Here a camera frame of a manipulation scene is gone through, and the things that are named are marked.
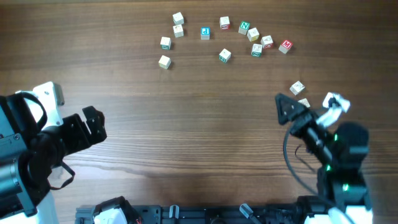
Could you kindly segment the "red letter U block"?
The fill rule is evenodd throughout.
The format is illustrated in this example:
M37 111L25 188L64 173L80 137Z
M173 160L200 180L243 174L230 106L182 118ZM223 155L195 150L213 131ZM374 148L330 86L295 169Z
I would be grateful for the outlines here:
M301 103L302 105L306 106L307 108L310 107L310 103L308 102L308 100L306 98L302 99L302 100L298 100L299 103Z

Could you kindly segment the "wooden block with picture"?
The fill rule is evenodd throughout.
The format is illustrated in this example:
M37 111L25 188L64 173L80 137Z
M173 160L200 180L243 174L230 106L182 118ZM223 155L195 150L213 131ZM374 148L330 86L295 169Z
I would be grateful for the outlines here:
M297 81L295 82L291 87L290 87L290 91L297 96L299 93L301 93L303 90L305 89L305 85L300 82Z

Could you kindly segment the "wooden block green Z side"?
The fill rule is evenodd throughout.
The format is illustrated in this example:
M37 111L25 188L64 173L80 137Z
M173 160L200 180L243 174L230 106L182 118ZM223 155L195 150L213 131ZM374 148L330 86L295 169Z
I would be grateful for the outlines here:
M260 57L262 54L262 45L261 44L253 44L251 55L253 57Z

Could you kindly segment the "wooden block green letter side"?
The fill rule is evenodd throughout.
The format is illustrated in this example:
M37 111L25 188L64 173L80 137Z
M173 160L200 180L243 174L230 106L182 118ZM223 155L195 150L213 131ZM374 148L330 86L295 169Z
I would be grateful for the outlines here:
M227 63L227 61L231 58L231 52L227 49L223 49L219 54L219 59L223 63Z

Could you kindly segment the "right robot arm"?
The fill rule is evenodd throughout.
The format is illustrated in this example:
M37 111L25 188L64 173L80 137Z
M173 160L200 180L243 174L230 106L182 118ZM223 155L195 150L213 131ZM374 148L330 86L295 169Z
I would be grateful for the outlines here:
M287 215L292 223L372 223L373 207L361 165L369 153L369 132L358 123L341 123L334 133L328 127L337 122L351 104L337 93L323 100L326 112L319 115L298 101L279 93L275 96L278 122L291 123L282 150L288 170L311 192L300 196ZM321 164L317 187L308 186L294 171L287 155L289 136L301 139L307 151Z

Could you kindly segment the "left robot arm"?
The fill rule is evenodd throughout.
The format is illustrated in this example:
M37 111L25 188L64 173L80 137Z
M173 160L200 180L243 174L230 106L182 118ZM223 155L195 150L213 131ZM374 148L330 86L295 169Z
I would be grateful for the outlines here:
M63 158L90 148L107 138L104 114L93 106L63 119L60 126L47 126L46 113L36 121L27 100L40 108L32 94L15 93L1 97L1 218L23 213L37 214L38 205L53 190L48 181L52 170L74 171Z

